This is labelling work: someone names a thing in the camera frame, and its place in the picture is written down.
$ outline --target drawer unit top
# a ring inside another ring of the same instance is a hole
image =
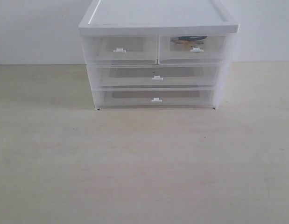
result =
[[[94,0],[81,35],[219,35],[239,24],[218,0]]]

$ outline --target table surface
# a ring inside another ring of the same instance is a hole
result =
[[[289,62],[216,110],[94,111],[83,65],[0,66],[0,224],[289,224]]]

